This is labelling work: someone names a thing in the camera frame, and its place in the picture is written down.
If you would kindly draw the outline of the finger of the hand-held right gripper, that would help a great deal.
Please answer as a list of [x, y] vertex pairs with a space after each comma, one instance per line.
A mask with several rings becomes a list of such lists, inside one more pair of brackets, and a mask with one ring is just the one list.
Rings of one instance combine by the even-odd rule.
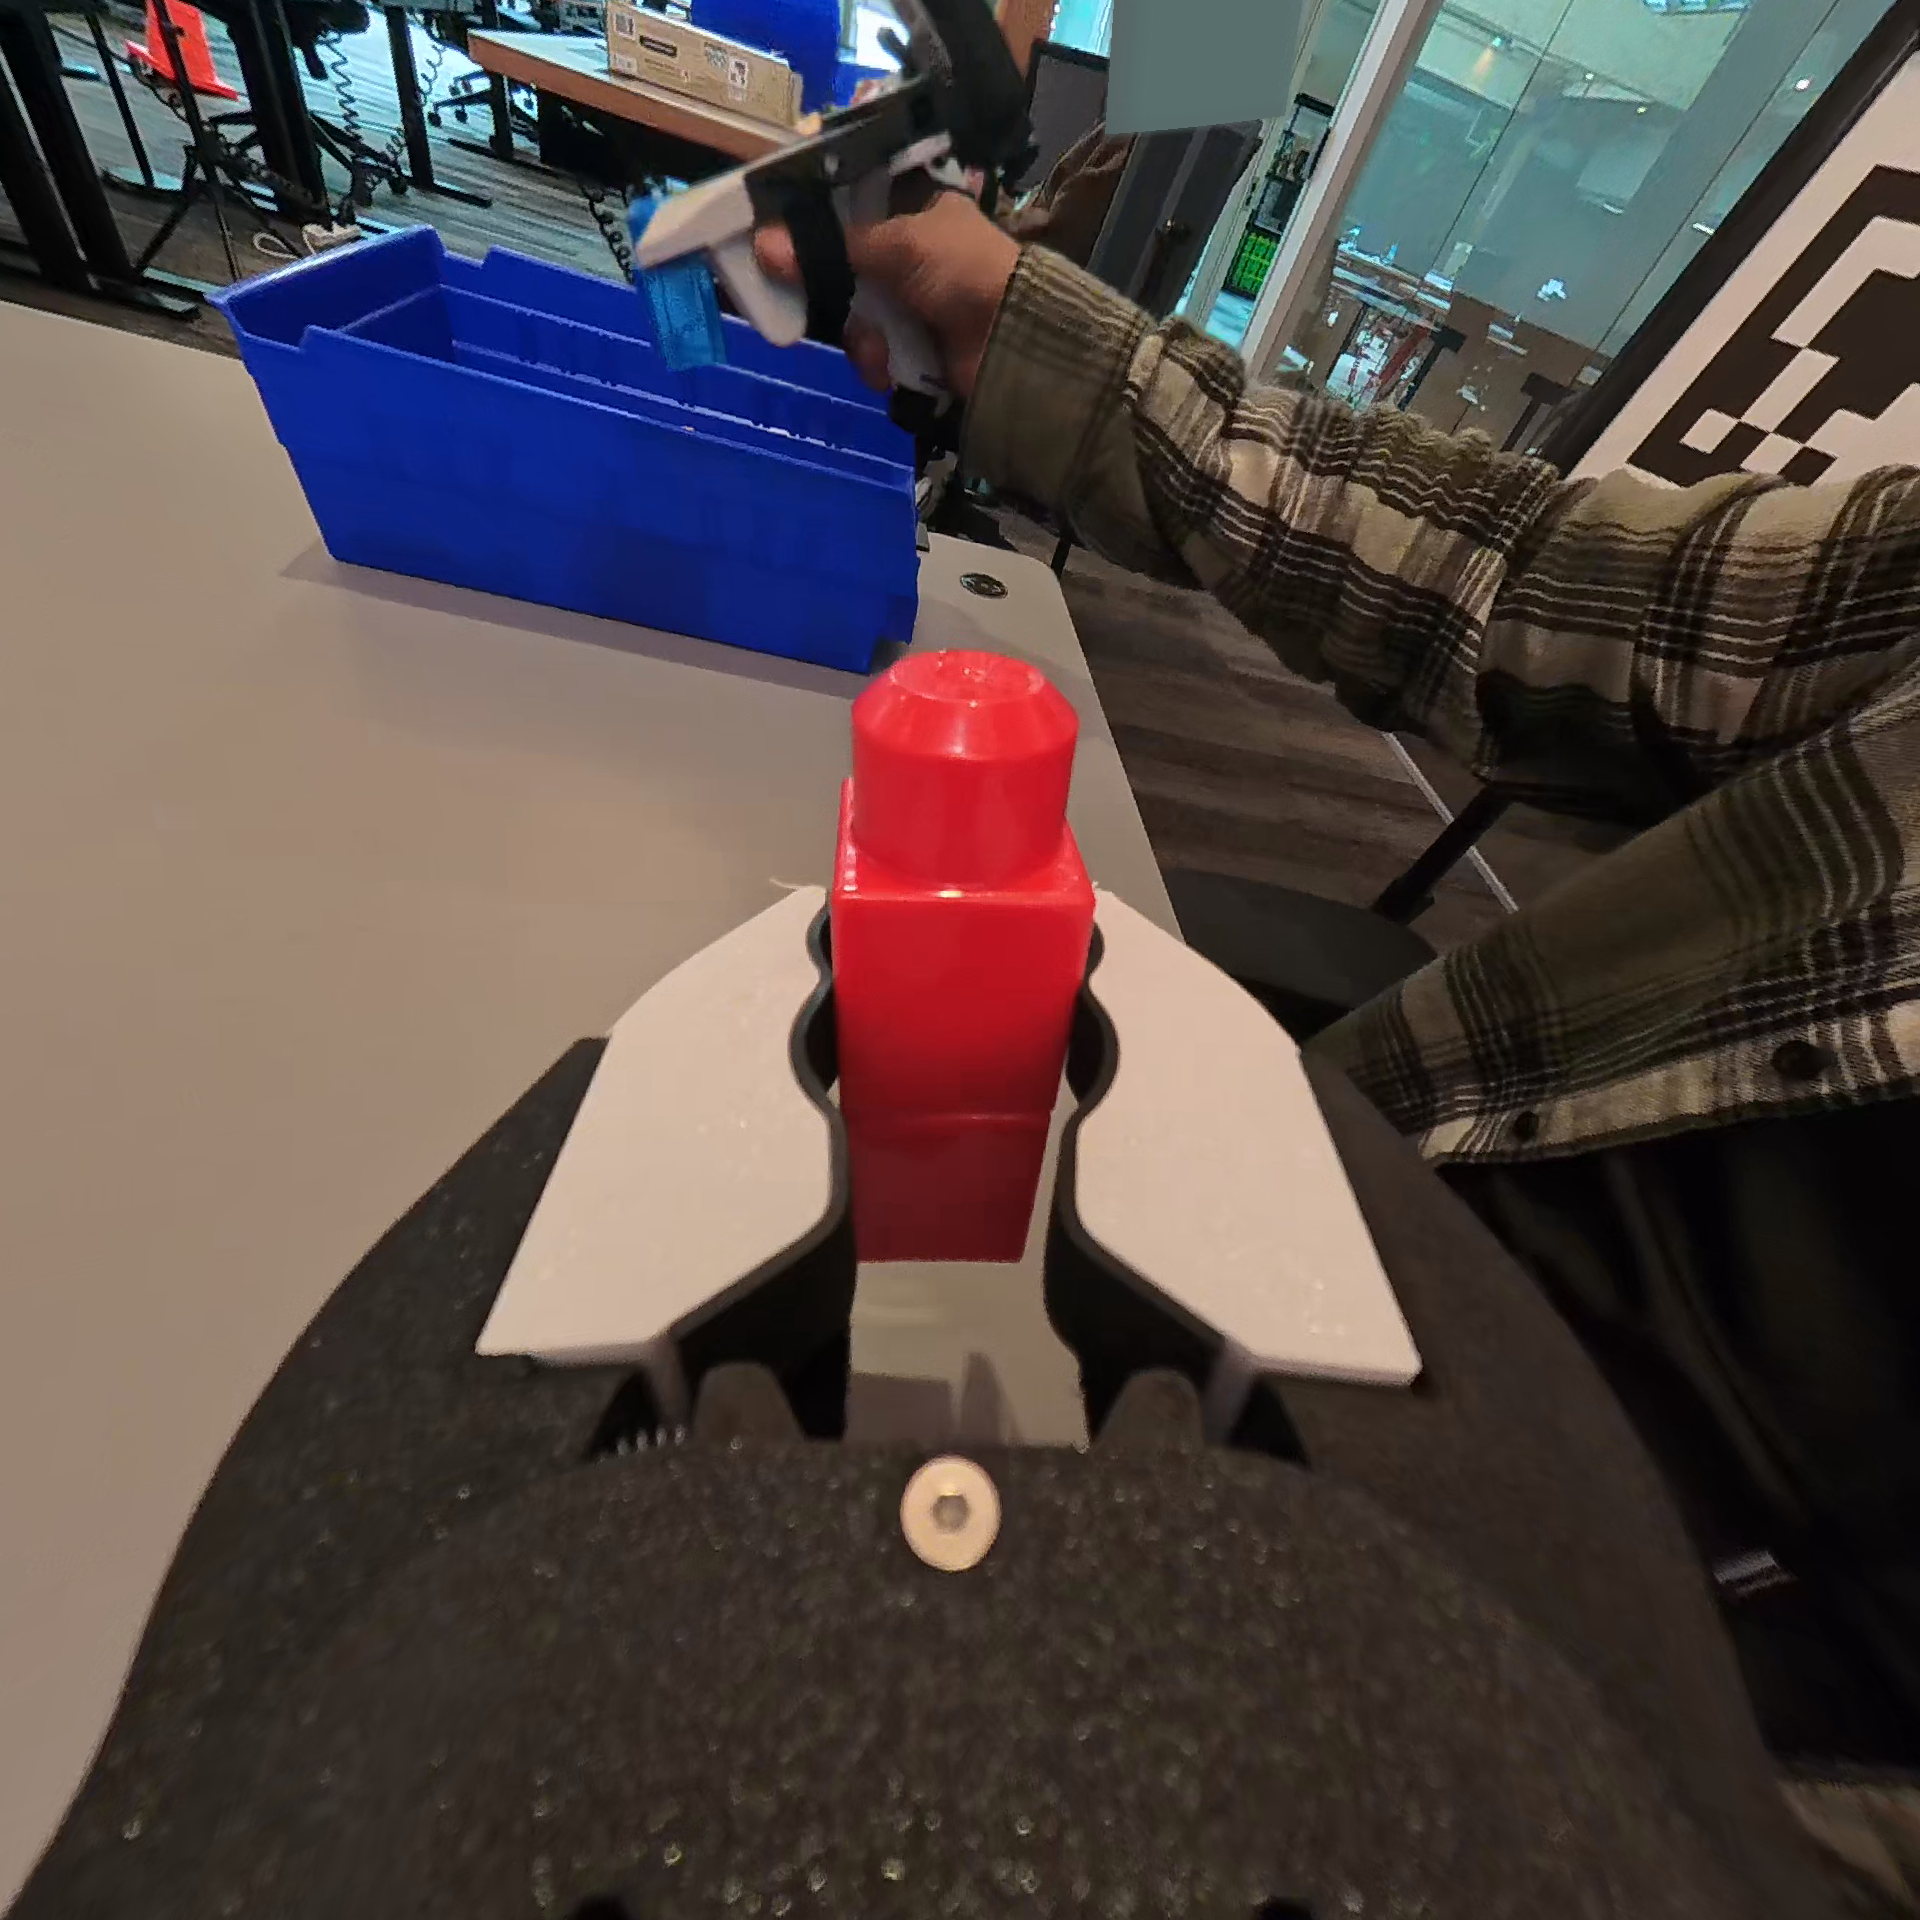
[[700, 256], [713, 274], [759, 274], [754, 191], [763, 185], [761, 168], [736, 168], [649, 200], [639, 217], [639, 270], [659, 273]]

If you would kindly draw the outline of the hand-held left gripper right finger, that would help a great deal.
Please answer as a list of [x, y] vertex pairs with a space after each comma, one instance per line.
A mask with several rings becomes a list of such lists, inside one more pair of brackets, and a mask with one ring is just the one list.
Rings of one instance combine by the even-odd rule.
[[1208, 1439], [1261, 1435], [1269, 1386], [1424, 1370], [1284, 1028], [1205, 956], [1095, 894], [1047, 1208], [1047, 1321], [1089, 1431], [1122, 1387], [1191, 1383]]

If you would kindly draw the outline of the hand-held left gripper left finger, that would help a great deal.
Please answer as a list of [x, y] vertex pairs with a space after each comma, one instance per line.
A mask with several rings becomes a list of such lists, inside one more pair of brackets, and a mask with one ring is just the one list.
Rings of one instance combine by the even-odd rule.
[[848, 1331], [826, 936], [826, 889], [795, 887], [616, 1020], [477, 1356], [632, 1370], [690, 1411], [712, 1370], [791, 1374]]

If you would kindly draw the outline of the blue mega block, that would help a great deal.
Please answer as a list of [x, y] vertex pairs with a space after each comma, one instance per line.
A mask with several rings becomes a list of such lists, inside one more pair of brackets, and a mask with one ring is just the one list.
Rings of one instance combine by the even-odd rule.
[[657, 350], [676, 374], [720, 369], [730, 359], [728, 331], [704, 251], [696, 250], [657, 267], [641, 263], [641, 243], [657, 214], [659, 200], [648, 195], [628, 200], [632, 281], [651, 320]]

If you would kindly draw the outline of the red mega block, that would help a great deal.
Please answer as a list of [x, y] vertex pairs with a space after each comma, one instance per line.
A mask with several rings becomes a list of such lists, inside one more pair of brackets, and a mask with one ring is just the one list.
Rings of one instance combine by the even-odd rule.
[[1015, 1264], [1050, 1143], [1045, 1114], [848, 1120], [859, 1264]]
[[1089, 972], [1076, 712], [1032, 664], [909, 655], [852, 706], [829, 897], [857, 1120], [1043, 1115]]

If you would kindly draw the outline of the blue plastic bin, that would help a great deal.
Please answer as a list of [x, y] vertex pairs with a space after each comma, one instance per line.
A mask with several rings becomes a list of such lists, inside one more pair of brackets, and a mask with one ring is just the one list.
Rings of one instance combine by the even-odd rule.
[[914, 638], [914, 442], [851, 361], [395, 228], [213, 296], [331, 559], [869, 675]]

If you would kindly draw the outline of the person's right forearm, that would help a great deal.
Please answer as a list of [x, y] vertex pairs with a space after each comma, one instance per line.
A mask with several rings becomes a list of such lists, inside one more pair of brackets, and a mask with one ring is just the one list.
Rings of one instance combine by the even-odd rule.
[[1915, 857], [1915, 471], [1660, 487], [1257, 386], [1043, 250], [970, 463], [1116, 566], [1212, 593], [1367, 724], [1529, 806], [1729, 801]]

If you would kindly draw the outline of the person's right hand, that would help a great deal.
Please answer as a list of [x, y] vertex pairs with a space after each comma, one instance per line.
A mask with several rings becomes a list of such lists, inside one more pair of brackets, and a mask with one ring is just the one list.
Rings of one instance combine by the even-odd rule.
[[845, 228], [845, 250], [859, 281], [882, 288], [920, 320], [946, 391], [967, 400], [1018, 270], [1020, 243], [967, 196], [938, 187], [922, 209]]

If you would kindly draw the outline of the blue storage bin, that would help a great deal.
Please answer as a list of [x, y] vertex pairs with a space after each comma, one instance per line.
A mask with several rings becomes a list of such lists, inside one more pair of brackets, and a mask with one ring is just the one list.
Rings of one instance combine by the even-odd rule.
[[843, 47], [840, 2], [689, 2], [689, 15], [706, 33], [786, 59], [801, 75], [805, 112], [832, 106]]

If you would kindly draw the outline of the cardboard box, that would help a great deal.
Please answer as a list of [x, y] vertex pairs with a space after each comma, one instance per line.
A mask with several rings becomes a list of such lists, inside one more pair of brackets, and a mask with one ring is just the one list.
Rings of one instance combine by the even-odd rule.
[[802, 79], [779, 52], [761, 51], [685, 16], [633, 2], [605, 2], [609, 74], [722, 107], [768, 129], [802, 116]]

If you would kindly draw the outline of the wooden office desk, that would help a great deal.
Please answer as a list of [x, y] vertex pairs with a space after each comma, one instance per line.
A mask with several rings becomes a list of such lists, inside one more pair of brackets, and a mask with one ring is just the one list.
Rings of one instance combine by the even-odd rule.
[[754, 160], [801, 137], [793, 129], [776, 129], [649, 80], [621, 79], [609, 67], [605, 51], [588, 40], [468, 28], [466, 56], [492, 79], [730, 160]]

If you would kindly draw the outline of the person's torso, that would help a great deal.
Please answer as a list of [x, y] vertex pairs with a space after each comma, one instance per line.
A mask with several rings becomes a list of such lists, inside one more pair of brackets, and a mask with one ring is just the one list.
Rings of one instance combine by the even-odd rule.
[[1915, 697], [1688, 806], [1313, 1041], [1541, 1287], [1704, 1554], [1791, 1811], [1915, 1910]]

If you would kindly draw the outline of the black tripod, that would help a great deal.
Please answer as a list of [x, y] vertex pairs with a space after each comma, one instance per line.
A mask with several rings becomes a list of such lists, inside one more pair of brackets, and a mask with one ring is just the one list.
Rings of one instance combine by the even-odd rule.
[[[133, 256], [137, 278], [163, 281], [178, 292], [205, 292], [368, 241], [359, 222], [329, 220], [333, 210], [352, 215], [348, 201], [340, 206], [308, 201], [297, 184], [280, 179], [263, 160], [229, 143], [213, 116], [203, 115], [196, 91], [180, 91], [171, 82], [147, 82], [147, 88], [183, 129], [183, 168], [175, 187], [153, 184], [165, 214], [143, 251]], [[160, 256], [175, 241], [205, 224], [220, 241], [224, 270], [213, 279], [165, 270]]]

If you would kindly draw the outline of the orange cone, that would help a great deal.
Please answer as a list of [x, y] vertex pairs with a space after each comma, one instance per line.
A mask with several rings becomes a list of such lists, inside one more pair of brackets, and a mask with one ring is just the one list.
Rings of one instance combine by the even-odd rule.
[[243, 95], [218, 71], [203, 16], [187, 2], [147, 2], [143, 33], [127, 42], [135, 79], [178, 96], [237, 106]]

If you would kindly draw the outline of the framed marker sign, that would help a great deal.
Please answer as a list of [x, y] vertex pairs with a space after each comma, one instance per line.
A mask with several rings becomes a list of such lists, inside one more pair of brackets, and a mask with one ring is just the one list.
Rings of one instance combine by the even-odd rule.
[[1797, 487], [1915, 467], [1919, 9], [1888, 4], [1544, 458]]

